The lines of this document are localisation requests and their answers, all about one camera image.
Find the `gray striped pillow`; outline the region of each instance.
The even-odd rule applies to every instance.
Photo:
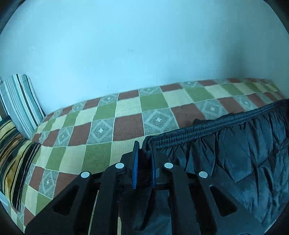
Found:
[[[19,132],[30,139],[45,114],[41,109],[26,75],[13,75],[0,85],[0,101],[6,115],[9,115]]]

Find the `pillow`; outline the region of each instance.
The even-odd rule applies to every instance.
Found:
[[[9,201],[7,200],[7,198],[4,196],[3,193],[0,192],[0,203],[2,203],[4,209],[8,212],[8,204]]]
[[[10,116],[0,122],[0,191],[17,211],[28,169],[40,146],[23,138]]]
[[[45,117],[35,96],[30,78],[20,74],[11,76],[0,85],[0,96],[1,118],[9,115],[19,132],[30,139],[36,127]]]

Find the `diamond pattern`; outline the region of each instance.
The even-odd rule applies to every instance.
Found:
[[[258,94],[258,96],[261,98],[261,100],[263,100],[266,104],[271,104],[272,100],[266,96],[264,93],[260,93]]]
[[[203,87],[199,82],[197,81],[188,81],[188,82],[181,82],[180,83],[182,88],[194,88],[194,87]]]
[[[73,131],[73,126],[61,129],[56,138],[54,147],[67,146]]]
[[[84,102],[79,102],[79,103],[73,105],[73,106],[72,106],[72,110],[71,110],[69,113],[75,113],[75,112],[81,111],[81,110],[84,108],[85,103],[86,103],[86,101],[84,101]]]
[[[114,119],[95,120],[91,123],[87,144],[100,144],[112,141]]]
[[[144,134],[154,135],[178,128],[174,115],[170,109],[156,109],[145,111],[142,114],[144,120]]]
[[[25,179],[25,183],[26,184],[29,184],[30,183],[30,180],[32,178],[32,174],[34,172],[34,169],[35,169],[35,165],[34,164],[31,164],[29,169],[28,169],[28,173],[27,173],[27,176],[26,176],[26,179]]]
[[[162,92],[160,87],[148,87],[138,90],[140,96],[149,96],[152,94],[159,94]]]
[[[214,79],[215,83],[217,84],[226,84],[230,83],[227,79]]]
[[[104,96],[100,99],[98,106],[117,102],[117,98],[118,98],[118,94],[112,94],[112,95]]]
[[[217,119],[228,114],[218,100],[206,100],[195,103],[206,119]]]
[[[243,107],[245,111],[256,109],[257,106],[247,96],[237,96],[235,100]]]
[[[45,169],[39,186],[39,192],[53,199],[58,171]]]
[[[52,117],[50,118],[50,120],[58,118],[61,113],[62,113],[62,109],[56,110],[54,114],[52,115]]]
[[[49,131],[43,131],[43,132],[41,133],[40,138],[39,138],[39,143],[40,143],[40,144],[43,144],[44,141],[47,139],[48,135],[49,135]]]

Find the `quilted black fabric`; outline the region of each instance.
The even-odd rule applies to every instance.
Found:
[[[149,168],[153,149],[186,172],[206,171],[267,228],[289,199],[288,105],[288,100],[281,100],[148,136],[142,146],[140,172]],[[120,203],[122,234],[171,234],[167,191],[143,188],[124,198]]]

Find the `bed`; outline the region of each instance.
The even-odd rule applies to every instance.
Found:
[[[142,145],[149,135],[253,110],[285,96],[265,79],[188,81],[141,88],[83,101],[48,114],[30,139],[41,147],[28,170],[20,210],[8,213],[27,224],[79,173],[98,173]]]

